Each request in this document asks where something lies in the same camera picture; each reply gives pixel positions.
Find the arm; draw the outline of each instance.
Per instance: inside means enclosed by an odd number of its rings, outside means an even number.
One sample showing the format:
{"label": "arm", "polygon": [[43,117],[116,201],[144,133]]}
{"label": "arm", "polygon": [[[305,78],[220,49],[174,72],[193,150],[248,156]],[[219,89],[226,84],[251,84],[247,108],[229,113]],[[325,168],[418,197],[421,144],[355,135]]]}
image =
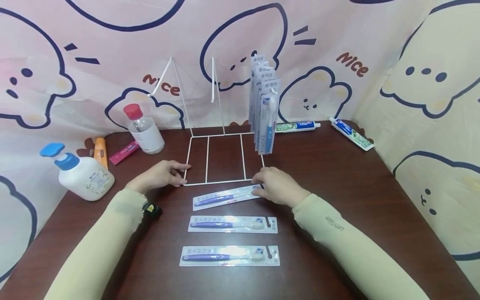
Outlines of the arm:
{"label": "arm", "polygon": [[265,190],[255,190],[254,194],[293,208],[300,227],[333,253],[369,299],[428,299],[382,248],[344,220],[325,200],[300,187],[287,173],[277,168],[262,168],[252,181],[265,183]]}
{"label": "arm", "polygon": [[167,184],[185,184],[175,169],[187,168],[190,166],[176,161],[161,161],[118,192],[63,264],[45,300],[101,299],[130,237],[142,221],[144,193]]}

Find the wooden table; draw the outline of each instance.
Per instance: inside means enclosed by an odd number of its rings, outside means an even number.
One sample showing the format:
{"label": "wooden table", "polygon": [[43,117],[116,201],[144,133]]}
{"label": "wooden table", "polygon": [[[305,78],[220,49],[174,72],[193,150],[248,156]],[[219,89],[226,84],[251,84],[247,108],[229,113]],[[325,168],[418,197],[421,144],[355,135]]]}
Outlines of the wooden table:
{"label": "wooden table", "polygon": [[[229,127],[229,132],[246,127]],[[218,132],[197,129],[195,134]],[[137,151],[117,166],[116,182],[97,202],[68,192],[18,263],[1,299],[42,299],[55,275],[113,195],[134,176],[162,160],[185,161],[190,132],[162,131],[165,149],[157,155]],[[132,141],[129,133],[107,136],[108,153]],[[251,135],[243,136],[246,175],[259,170]],[[194,139],[190,183],[205,176],[206,139]],[[351,224],[389,253],[433,299],[478,299],[478,295],[428,224],[380,159],[363,152],[328,122],[314,132],[279,134],[267,166],[291,174]],[[208,179],[243,177],[239,136],[210,139]],[[192,197],[249,185],[247,182],[164,188],[157,197],[163,216],[144,222],[132,239],[104,295],[105,299],[363,299],[322,247],[293,221],[290,210],[265,199],[192,212]],[[276,216],[278,234],[189,233],[192,215]],[[280,267],[179,267],[183,246],[278,245]]]}

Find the blue pump head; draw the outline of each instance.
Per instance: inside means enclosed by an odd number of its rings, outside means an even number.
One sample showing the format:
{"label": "blue pump head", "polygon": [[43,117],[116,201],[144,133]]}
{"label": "blue pump head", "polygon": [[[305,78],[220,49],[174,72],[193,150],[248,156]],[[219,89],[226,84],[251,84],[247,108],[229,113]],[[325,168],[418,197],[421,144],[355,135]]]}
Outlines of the blue pump head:
{"label": "blue pump head", "polygon": [[65,145],[62,143],[49,143],[40,151],[40,156],[53,158],[55,165],[63,171],[73,169],[80,159],[70,152],[62,153],[63,149]]}

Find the clear plastic bottle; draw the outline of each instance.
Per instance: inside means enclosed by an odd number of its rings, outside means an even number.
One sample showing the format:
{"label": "clear plastic bottle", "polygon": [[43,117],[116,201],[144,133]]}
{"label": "clear plastic bottle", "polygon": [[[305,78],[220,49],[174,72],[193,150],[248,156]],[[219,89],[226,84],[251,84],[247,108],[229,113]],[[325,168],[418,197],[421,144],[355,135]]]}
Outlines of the clear plastic bottle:
{"label": "clear plastic bottle", "polygon": [[123,108],[123,112],[132,121],[127,128],[137,141],[140,148],[147,154],[157,154],[165,147],[160,131],[155,121],[145,116],[138,104],[129,104]]}

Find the pink packet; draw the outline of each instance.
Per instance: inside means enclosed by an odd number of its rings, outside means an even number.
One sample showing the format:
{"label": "pink packet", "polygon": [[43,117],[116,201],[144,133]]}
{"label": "pink packet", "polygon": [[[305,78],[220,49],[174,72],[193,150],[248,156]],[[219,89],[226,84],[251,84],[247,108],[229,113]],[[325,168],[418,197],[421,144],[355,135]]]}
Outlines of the pink packet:
{"label": "pink packet", "polygon": [[116,166],[119,162],[126,159],[128,156],[130,156],[130,154],[137,151],[138,149],[140,149],[140,146],[136,141],[133,141],[130,144],[128,144],[125,148],[123,148],[120,152],[110,157],[109,160],[112,162],[112,164]]}

